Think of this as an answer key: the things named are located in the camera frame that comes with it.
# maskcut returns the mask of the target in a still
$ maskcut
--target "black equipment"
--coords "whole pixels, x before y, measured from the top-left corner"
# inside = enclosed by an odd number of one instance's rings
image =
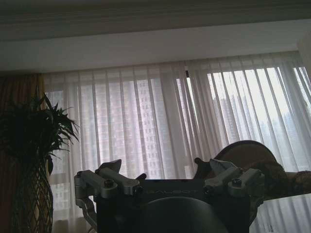
[[[145,180],[120,175],[121,160],[104,163],[75,176],[76,204],[98,233],[248,233],[264,175],[225,161],[210,165],[215,178]]]

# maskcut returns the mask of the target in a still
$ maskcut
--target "screw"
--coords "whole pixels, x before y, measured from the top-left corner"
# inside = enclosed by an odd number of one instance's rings
[[[215,194],[215,189],[212,186],[205,187],[205,194],[208,196],[213,196]]]
[[[105,186],[105,188],[111,188],[111,187],[113,186],[113,183],[114,183],[113,180],[107,179],[107,180],[105,180],[105,182],[104,182],[104,186]]]
[[[141,186],[138,186],[135,190],[135,194],[140,195],[143,192],[143,188]]]
[[[231,181],[234,186],[240,187],[242,185],[242,181],[239,178],[233,178]]]

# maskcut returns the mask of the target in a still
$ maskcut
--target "crown molding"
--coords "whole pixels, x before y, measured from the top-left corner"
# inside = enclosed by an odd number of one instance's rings
[[[0,16],[0,41],[48,39],[311,18],[311,1],[140,4]]]

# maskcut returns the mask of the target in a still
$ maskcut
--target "curtain fold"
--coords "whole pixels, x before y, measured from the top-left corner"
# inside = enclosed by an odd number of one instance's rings
[[[26,103],[36,92],[44,93],[43,77],[39,74],[0,78],[0,111],[10,101]],[[11,157],[0,151],[0,223],[3,232],[10,232],[12,202],[18,184],[19,164],[12,165]]]
[[[145,172],[148,179],[190,179],[194,158],[208,161],[250,139],[266,145],[286,171],[311,170],[311,85],[297,52],[44,78],[52,104],[69,108],[80,126],[79,142],[53,159],[54,232],[87,232],[73,177],[115,159],[130,178]]]

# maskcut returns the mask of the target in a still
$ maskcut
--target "wall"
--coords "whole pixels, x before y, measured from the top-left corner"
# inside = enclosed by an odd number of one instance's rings
[[[311,78],[311,32],[298,41],[298,49],[308,76]]]
[[[311,19],[0,42],[0,74],[297,50]]]

